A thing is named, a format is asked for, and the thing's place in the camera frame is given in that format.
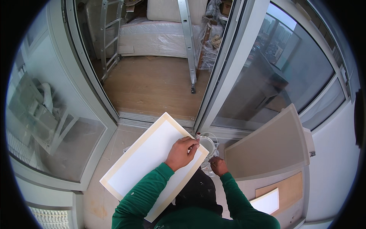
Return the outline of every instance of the hand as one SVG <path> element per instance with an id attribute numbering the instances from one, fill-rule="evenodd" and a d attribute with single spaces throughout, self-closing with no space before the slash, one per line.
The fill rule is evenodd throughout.
<path id="1" fill-rule="evenodd" d="M 229 172 L 225 160 L 220 157 L 213 157 L 208 162 L 211 163 L 212 171 L 219 177 Z"/>
<path id="2" fill-rule="evenodd" d="M 175 172 L 193 160 L 198 147 L 199 142 L 197 140 L 189 136 L 181 138 L 174 143 L 164 163 Z"/>

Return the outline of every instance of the aluminum ladder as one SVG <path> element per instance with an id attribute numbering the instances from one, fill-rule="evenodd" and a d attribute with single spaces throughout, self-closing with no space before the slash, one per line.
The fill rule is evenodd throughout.
<path id="1" fill-rule="evenodd" d="M 108 73 L 110 72 L 110 70 L 112 70 L 112 68 L 119 61 L 118 32 L 119 32 L 119 26 L 120 26 L 120 21 L 121 21 L 121 12 L 122 12 L 123 1 L 124 0 L 115 0 L 115 1 L 102 0 L 102 10 L 100 13 L 100 32 L 101 32 L 100 54 L 101 54 L 102 69 L 103 69 L 103 77 L 101 79 L 102 84 L 105 81 L 105 79 L 107 79 Z M 116 19 L 111 21 L 110 23 L 106 24 L 108 6 L 111 4 L 116 4 L 116 3 L 118 3 Z M 109 27 L 114 28 L 113 39 L 108 44 L 106 44 L 105 43 L 105 30 Z M 114 54 L 111 57 L 111 59 L 109 59 L 107 62 L 106 51 L 107 51 L 107 48 L 111 45 L 113 45 Z"/>
<path id="2" fill-rule="evenodd" d="M 186 44 L 189 75 L 192 83 L 191 93 L 195 94 L 196 93 L 195 84 L 197 82 L 196 67 L 194 63 L 195 46 L 193 40 L 193 29 L 191 22 L 191 14 L 189 13 L 188 0 L 178 0 L 178 6 L 179 6 L 180 18 L 182 21 L 184 42 Z"/>

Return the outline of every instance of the wooden floor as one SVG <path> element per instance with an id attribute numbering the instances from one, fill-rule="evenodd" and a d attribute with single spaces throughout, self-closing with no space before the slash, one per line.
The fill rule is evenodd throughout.
<path id="1" fill-rule="evenodd" d="M 117 111 L 195 120 L 209 72 L 201 71 L 191 94 L 188 61 L 165 56 L 123 57 L 103 88 Z"/>

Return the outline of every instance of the green long-sleeve shirt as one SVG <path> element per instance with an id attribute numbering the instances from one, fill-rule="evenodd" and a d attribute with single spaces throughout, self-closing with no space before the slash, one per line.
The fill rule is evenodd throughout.
<path id="1" fill-rule="evenodd" d="M 112 216 L 112 229 L 143 229 L 143 218 L 173 174 L 169 166 L 161 163 L 144 176 L 120 201 Z M 273 216 L 257 211 L 251 206 L 230 173 L 222 175 L 220 179 L 233 220 L 223 219 L 207 209 L 187 207 L 164 216 L 155 228 L 280 228 Z"/>

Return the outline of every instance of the glass door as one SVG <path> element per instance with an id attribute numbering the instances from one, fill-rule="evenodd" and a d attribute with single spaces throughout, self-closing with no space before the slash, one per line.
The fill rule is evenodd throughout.
<path id="1" fill-rule="evenodd" d="M 245 9 L 242 39 L 201 132 L 240 138 L 291 103 L 314 130 L 348 98 L 330 44 L 294 2 L 259 0 Z"/>
<path id="2" fill-rule="evenodd" d="M 60 1 L 46 5 L 23 39 L 10 75 L 5 120 L 17 176 L 86 190 L 116 124 L 75 60 Z"/>

